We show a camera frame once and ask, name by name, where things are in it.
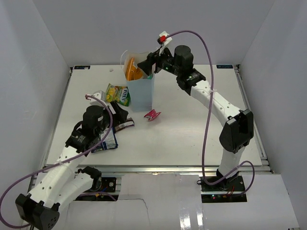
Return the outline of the small red candy wrapper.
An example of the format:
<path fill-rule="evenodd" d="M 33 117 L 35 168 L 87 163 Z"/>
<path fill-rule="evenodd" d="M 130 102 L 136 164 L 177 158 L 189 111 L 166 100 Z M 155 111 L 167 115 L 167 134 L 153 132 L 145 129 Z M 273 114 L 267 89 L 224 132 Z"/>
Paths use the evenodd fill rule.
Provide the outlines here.
<path fill-rule="evenodd" d="M 144 118 L 147 118 L 149 122 L 155 120 L 159 115 L 161 114 L 161 112 L 156 112 L 155 109 L 151 110 L 150 112 L 148 112 Z"/>

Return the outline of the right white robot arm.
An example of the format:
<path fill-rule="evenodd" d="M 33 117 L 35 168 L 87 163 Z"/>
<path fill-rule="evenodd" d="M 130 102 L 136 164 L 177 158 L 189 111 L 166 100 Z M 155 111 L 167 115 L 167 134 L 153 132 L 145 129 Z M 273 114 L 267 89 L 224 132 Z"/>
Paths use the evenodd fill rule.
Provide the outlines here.
<path fill-rule="evenodd" d="M 223 127 L 219 136 L 223 154 L 216 171 L 217 179 L 208 181 L 203 178 L 201 183 L 217 185 L 220 190 L 228 191 L 234 185 L 233 178 L 241 166 L 243 151 L 254 137 L 253 113 L 249 109 L 239 109 L 212 89 L 213 82 L 207 81 L 194 68 L 193 54 L 188 46 L 177 46 L 173 55 L 168 48 L 160 48 L 149 53 L 137 66 L 147 75 L 161 70 L 174 74 L 178 86 L 208 108 L 209 115 L 218 119 Z"/>

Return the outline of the orange chips bag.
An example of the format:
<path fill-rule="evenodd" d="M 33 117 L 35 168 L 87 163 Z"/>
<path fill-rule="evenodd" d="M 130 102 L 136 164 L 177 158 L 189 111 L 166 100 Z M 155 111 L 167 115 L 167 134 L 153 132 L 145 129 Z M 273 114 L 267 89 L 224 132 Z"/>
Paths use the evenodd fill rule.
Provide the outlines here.
<path fill-rule="evenodd" d="M 135 81 L 143 77 L 141 69 L 139 67 L 135 67 L 134 64 L 135 64 L 135 58 L 132 57 L 127 64 L 127 69 L 126 69 L 127 81 Z"/>

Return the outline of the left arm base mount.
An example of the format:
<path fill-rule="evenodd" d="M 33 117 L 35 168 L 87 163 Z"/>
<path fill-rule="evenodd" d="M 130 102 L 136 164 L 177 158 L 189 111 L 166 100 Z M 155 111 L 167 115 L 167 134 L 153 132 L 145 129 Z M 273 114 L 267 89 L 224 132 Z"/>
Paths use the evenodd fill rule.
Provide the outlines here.
<path fill-rule="evenodd" d="M 92 187 L 79 195 L 79 197 L 96 195 L 98 195 L 98 197 L 102 197 L 102 192 L 114 193 L 116 191 L 116 186 L 116 177 L 100 177 L 96 181 L 93 181 Z"/>

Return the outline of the yellow green candy bag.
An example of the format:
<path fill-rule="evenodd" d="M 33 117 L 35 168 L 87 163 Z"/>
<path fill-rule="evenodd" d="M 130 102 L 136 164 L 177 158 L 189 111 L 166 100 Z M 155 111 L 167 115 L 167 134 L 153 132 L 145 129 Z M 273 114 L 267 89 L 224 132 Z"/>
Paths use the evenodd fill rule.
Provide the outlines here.
<path fill-rule="evenodd" d="M 112 101 L 128 107 L 130 104 L 130 93 L 128 87 L 109 84 L 106 89 L 105 102 L 110 103 Z"/>

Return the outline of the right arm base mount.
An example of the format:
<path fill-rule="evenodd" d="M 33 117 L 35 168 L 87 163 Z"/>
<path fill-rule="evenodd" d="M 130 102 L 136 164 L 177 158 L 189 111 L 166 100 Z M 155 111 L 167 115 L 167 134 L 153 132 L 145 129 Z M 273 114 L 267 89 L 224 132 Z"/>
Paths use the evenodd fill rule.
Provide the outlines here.
<path fill-rule="evenodd" d="M 201 186 L 201 201 L 203 204 L 215 203 L 245 203 L 246 194 L 239 195 L 245 190 L 242 176 L 237 176 L 226 184 L 208 185 L 201 177 L 197 184 Z"/>

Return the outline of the teal mint candy bag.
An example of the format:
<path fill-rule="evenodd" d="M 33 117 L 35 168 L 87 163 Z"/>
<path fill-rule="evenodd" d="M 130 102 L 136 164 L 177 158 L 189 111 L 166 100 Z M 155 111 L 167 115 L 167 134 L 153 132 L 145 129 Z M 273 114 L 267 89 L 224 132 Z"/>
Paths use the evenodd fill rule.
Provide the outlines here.
<path fill-rule="evenodd" d="M 151 80 L 153 78 L 154 74 L 150 74 L 148 76 L 145 76 L 144 78 L 147 80 Z"/>

